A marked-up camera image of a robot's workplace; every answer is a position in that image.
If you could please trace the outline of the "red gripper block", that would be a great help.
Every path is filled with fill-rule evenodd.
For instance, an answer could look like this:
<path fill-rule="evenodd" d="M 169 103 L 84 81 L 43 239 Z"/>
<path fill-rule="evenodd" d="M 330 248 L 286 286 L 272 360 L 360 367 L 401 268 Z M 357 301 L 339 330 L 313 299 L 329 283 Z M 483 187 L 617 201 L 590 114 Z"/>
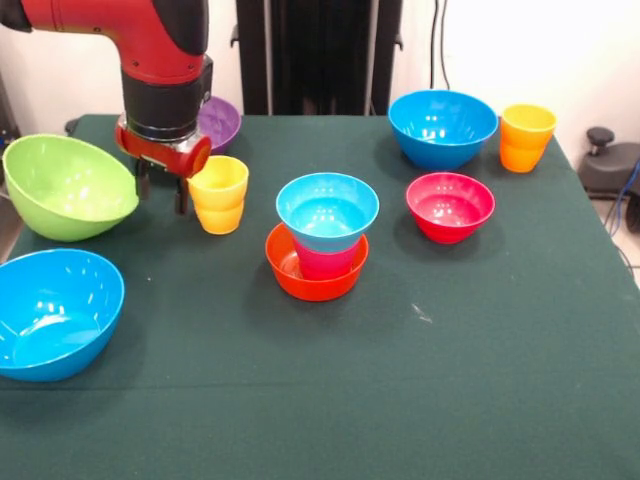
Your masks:
<path fill-rule="evenodd" d="M 150 178 L 148 162 L 177 175 L 175 213 L 186 215 L 189 209 L 189 189 L 185 178 L 199 172 L 210 156 L 212 143 L 199 130 L 183 140 L 159 142 L 144 138 L 127 124 L 126 116 L 118 117 L 115 140 L 122 151 L 136 158 L 136 192 L 140 200 L 149 198 Z"/>

